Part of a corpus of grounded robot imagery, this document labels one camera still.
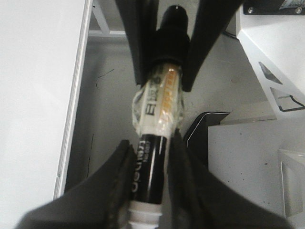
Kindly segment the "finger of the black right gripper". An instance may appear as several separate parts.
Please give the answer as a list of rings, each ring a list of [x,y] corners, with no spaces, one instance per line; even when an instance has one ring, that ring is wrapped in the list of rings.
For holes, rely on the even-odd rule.
[[[157,0],[117,0],[132,55],[135,82],[145,84],[149,71],[151,41],[157,25]]]
[[[189,49],[183,64],[182,89],[192,90],[197,74],[242,0],[200,0]]]

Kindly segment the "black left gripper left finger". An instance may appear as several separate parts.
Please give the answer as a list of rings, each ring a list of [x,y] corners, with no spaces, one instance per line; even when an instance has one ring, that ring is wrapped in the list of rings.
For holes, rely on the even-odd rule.
[[[91,176],[60,198],[26,213],[19,229],[124,229],[136,161],[128,140]]]

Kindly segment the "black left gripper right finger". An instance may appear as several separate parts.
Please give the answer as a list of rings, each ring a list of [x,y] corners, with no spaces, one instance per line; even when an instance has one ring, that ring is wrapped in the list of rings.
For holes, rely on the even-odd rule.
[[[169,149],[168,184],[174,229],[291,229],[284,218],[242,197],[189,151],[179,129]]]

